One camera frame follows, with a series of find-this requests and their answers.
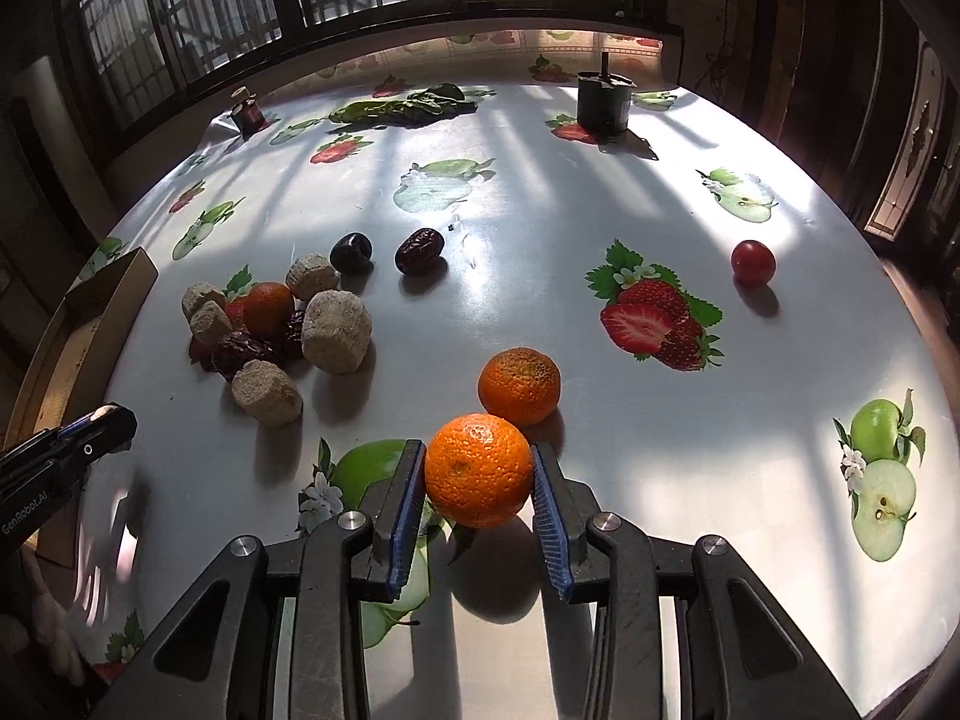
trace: apple slice print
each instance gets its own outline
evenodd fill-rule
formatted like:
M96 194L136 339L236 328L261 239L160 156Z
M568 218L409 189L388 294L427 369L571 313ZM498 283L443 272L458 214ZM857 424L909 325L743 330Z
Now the apple slice print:
M181 208L185 208L187 205L189 205L190 201L194 199L194 197L198 196L198 194L200 194L200 192L203 191L203 189L205 189L203 187L205 183L206 183L206 180L202 178L200 181L198 181L196 184L190 187L190 189L188 189L183 194L181 194L176 199L176 202L174 202L174 204L170 206L170 210L168 210L167 213L175 214L177 211L181 210Z
M640 105L648 111L667 111L677 101L677 96L669 92L635 92L632 94L634 105Z
M771 217L773 192L755 176L743 176L727 167L717 167L709 173L697 171L704 186L728 213L744 221L761 223Z
M466 199L473 190L470 186L477 176L488 181L496 175L487 170L493 159L476 162L472 159L443 159L420 166L416 162L409 172L400 177L400 187L394 192L394 202L410 214L442 211L455 202Z
M394 95L398 95L401 92L405 92L411 87L407 84L406 79L398 79L397 77L390 74L387 76L381 83L373 87L373 98L392 98Z
M917 483L910 469L896 460L877 460L863 470L862 488L853 502L853 536L867 557L885 562L904 541Z
M310 127L323 122L323 119L305 119L303 122L290 124L289 127L281 129L274 137L270 138L271 146L279 146L281 143L292 141L296 136L304 134Z
M77 278L80 279L80 281L88 280L90 276L96 274L103 266L108 265L122 255L126 245L127 244L119 238L112 236L104 238L99 247L90 255L90 259L88 259L80 269L80 274Z
M566 81L573 81L577 77L573 73L567 73L560 65L551 62L544 55L536 57L536 62L527 70L530 71L530 77L534 81L548 83L565 83Z
M574 119L572 116L568 116L568 114L558 114L553 119L549 119L549 121L546 122L546 125L550 127L550 132L565 141L592 143L594 146L599 143L597 138L594 138L589 132L587 132L586 129L583 129L579 124L577 124L577 119Z
M203 241L206 240L206 237L213 232L213 228L216 225L228 220L233 215L233 211L243 200L243 197L236 202L228 200L200 214L195 223L191 224L184 233L184 237L176 242L173 258L175 260L182 260L191 251L195 250L195 248L202 244Z
M917 497L917 484L907 467L911 446L923 464L926 432L913 421L913 391L899 408L885 398L865 403L851 420L850 432L833 420L843 459L840 470L851 499L853 536L872 560L896 555Z
M358 151L364 146L369 146L373 141L365 141L362 135L341 135L330 143L324 143L317 149L317 153L310 157L312 165L329 164L331 162L340 162L347 159L352 153Z

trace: table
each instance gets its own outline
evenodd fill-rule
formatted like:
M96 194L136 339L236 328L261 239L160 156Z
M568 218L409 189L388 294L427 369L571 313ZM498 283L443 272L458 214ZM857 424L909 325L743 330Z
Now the table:
M936 658L960 611L956 435L928 351L870 248L786 156L698 95L676 90L667 109L670 100L635 104L635 137L618 151L563 138L563 115L576 113L575 81L563 73L537 81L488 69L483 83L448 71L443 80L496 94L429 127L357 133L363 140L336 160L311 162L337 137L330 122L287 127L366 97L369 85L279 95L265 105L279 121L248 143L212 122L197 153L117 225L101 259L141 245L160 277L109 388L136 413L136 442L96 464L83 498L69 620L85 656L102 661L133 610L149 632L239 533L292 538L320 437L335 460L371 440L429 440L480 410L476 378L493 353L533 346L560 367L563 395L531 436L554 443L565 474L651 535L726 536L866 713ZM409 85L437 80L430 73L410 71ZM418 182L449 159L472 161L446 186L458 201L416 213L397 204L428 204ZM755 201L739 215L722 167L753 176ZM402 184L413 189L396 196ZM174 260L189 226L217 206L208 237ZM411 284L392 255L421 226L443 232L446 266ZM304 417L260 428L220 376L189 365L181 295L198 281L226 285L245 266L253 280L282 281L296 257L325 254L355 230L376 262L369 278L344 284L373 316L368 359L344 377L296 368ZM738 290L728 264L750 238L778 261L759 293ZM721 365L671 370L611 342L586 275L615 240L642 256L640 271L660 268L634 272L618 250L628 282L668 269L722 312L709 328ZM716 319L698 305L704 324ZM851 528L832 420L850 429L867 401L901 404L906 389L926 438L923 464L914 450L908 466L917 516L899 551L876 562ZM452 543L431 545L431 595L413 615L421 624L397 626L367 651L375 717L420 717L424 707L470 720L579 716L590 619L541 587L530 514L528 505L482 533L453 565ZM672 659L670 620L664 607ZM665 680L676 717L675 667Z

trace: strawberry leaf print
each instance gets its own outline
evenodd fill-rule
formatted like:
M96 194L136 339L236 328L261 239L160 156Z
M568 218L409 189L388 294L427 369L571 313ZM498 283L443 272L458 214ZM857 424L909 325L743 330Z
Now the strawberry leaf print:
M607 262L615 271L621 271L624 268L632 271L636 266L643 265L643 258L614 239L613 245L607 249Z
M620 285L613 278L615 273L612 265L603 265L589 271L587 281L597 298L606 300L608 303L616 303L616 297L620 294Z
M690 293L683 293L683 299L690 309L690 316L696 319L701 327L712 327L723 319L723 312L712 303L695 298Z
M227 300L233 300L243 292L244 288L248 287L253 281L253 276L250 274L250 265L243 266L241 271L237 271L224 287L224 297Z
M143 646L143 629L140 627L140 621L136 617L136 610L133 610L127 618L127 622L123 627L123 636L124 639L127 640L126 644L132 644L136 649Z
M680 279L677 278L677 274L671 271L671 269L665 268L663 265L651 265L651 268L656 271L661 281L665 281L671 287L676 287L678 290L683 288L680 286Z
M563 127L564 124L573 124L573 122L576 122L576 121L577 121L576 117L570 116L565 113L560 113L560 114L556 114L553 119L548 119L545 122L545 124L548 127L556 128L556 127Z
M108 664L118 664L120 662L120 651L123 649L123 634L112 634L107 640L107 651L104 656Z

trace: dried date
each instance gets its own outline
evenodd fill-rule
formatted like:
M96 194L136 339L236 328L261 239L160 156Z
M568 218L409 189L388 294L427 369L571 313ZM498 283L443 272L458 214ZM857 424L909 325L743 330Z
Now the dried date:
M232 381L236 372L251 360L280 364L277 354L269 343L242 331L227 333L217 341L210 353L210 364L213 365L213 370L227 381Z
M400 244L394 262L402 274L419 276L440 261L442 251L443 236L436 230L422 227Z

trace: tangerine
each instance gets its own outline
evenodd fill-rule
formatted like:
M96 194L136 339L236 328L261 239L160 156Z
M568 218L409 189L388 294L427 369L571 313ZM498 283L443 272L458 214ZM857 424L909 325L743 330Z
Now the tangerine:
M243 322L252 335L276 338L294 313L294 295L286 284L261 281L243 299Z
M560 370L536 349L519 346L494 354L477 382L483 407L517 427L535 425L560 401Z
M534 484L530 445L491 413L468 413L443 425L426 448L430 504L460 525L490 528L523 508Z

